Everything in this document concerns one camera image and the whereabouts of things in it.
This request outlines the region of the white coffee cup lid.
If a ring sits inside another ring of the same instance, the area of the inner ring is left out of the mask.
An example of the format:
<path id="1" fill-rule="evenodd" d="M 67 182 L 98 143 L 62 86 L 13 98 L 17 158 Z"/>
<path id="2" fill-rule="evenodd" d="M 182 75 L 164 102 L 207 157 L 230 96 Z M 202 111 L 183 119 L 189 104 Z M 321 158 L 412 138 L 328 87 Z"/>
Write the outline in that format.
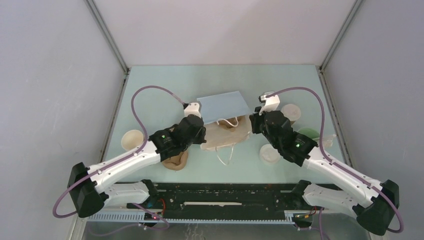
<path id="1" fill-rule="evenodd" d="M 281 112 L 291 123 L 295 123 L 302 115 L 301 109 L 295 104 L 284 105 Z"/>

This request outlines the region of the stack of paper cups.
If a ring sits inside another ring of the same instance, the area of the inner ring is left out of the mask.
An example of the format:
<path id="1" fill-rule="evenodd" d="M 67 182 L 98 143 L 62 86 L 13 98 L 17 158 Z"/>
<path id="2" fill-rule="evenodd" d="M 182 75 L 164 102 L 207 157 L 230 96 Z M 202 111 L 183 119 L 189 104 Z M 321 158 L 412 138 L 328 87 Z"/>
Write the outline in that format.
<path id="1" fill-rule="evenodd" d="M 130 151 L 138 146 L 140 146 L 144 141 L 144 134 L 137 129 L 127 131 L 121 138 L 121 147 Z"/>

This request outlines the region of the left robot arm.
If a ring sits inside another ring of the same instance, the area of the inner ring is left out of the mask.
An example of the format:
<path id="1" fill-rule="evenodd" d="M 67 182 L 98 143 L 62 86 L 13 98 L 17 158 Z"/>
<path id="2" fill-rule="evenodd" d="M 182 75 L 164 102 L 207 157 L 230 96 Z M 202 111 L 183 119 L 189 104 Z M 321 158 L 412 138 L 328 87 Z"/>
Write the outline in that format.
<path id="1" fill-rule="evenodd" d="M 99 212 L 116 196 L 113 186 L 122 178 L 142 168 L 178 156 L 192 144 L 206 142 L 206 128 L 201 117 L 190 114 L 180 123 L 158 130 L 145 144 L 104 163 L 75 164 L 68 180 L 69 194 L 76 214 L 86 218 Z"/>

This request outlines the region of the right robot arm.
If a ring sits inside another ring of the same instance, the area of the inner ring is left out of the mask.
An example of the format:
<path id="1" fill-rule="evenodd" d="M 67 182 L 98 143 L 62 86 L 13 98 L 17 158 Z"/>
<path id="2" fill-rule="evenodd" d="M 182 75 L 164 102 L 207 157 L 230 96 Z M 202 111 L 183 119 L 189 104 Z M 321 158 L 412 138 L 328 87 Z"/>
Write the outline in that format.
<path id="1" fill-rule="evenodd" d="M 333 208 L 356 219 L 358 224 L 383 236 L 399 214 L 400 188 L 392 180 L 368 177 L 319 148 L 316 141 L 293 130 L 282 112 L 255 112 L 249 116 L 253 134 L 262 134 L 286 161 L 327 177 L 339 190 L 321 188 L 301 180 L 291 194 L 297 209 L 308 205 Z"/>

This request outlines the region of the stack of white lids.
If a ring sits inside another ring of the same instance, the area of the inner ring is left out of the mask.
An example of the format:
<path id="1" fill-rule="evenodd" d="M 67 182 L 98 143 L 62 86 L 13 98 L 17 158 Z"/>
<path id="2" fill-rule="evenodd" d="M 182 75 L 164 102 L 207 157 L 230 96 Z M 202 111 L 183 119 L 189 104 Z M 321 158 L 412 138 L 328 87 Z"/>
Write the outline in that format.
<path id="1" fill-rule="evenodd" d="M 280 161 L 281 156 L 271 144 L 265 144 L 259 150 L 259 159 L 264 164 L 273 165 Z"/>

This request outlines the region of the light blue paper bag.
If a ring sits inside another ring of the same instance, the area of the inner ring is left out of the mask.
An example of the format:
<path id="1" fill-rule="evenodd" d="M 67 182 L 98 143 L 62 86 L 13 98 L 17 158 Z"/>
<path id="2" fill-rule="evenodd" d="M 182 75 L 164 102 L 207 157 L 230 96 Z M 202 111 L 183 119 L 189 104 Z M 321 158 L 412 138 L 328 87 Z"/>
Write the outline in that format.
<path id="1" fill-rule="evenodd" d="M 199 97 L 196 100 L 201 104 L 200 114 L 206 128 L 206 143 L 201 144 L 200 149 L 215 152 L 217 159 L 227 166 L 233 158 L 235 145 L 251 135 L 251 109 L 239 91 Z M 243 129 L 231 132 L 218 124 L 219 120 L 238 116 L 245 117 Z"/>

